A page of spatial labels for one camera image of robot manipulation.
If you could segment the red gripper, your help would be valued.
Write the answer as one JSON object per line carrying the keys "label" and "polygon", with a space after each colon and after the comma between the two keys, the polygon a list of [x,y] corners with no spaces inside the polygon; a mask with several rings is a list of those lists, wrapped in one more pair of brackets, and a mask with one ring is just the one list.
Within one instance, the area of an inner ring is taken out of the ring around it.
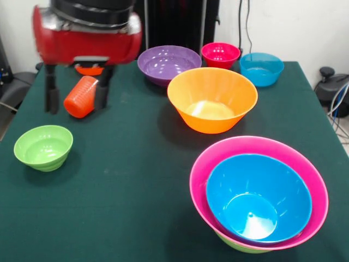
{"label": "red gripper", "polygon": [[37,52],[45,63],[45,111],[57,114],[59,89],[56,86],[55,64],[72,65],[79,62],[104,62],[98,78],[94,107],[106,108],[110,81],[115,67],[133,61],[142,42],[140,17],[131,13],[125,27],[100,30],[79,25],[57,16],[50,8],[35,6],[32,25]]}

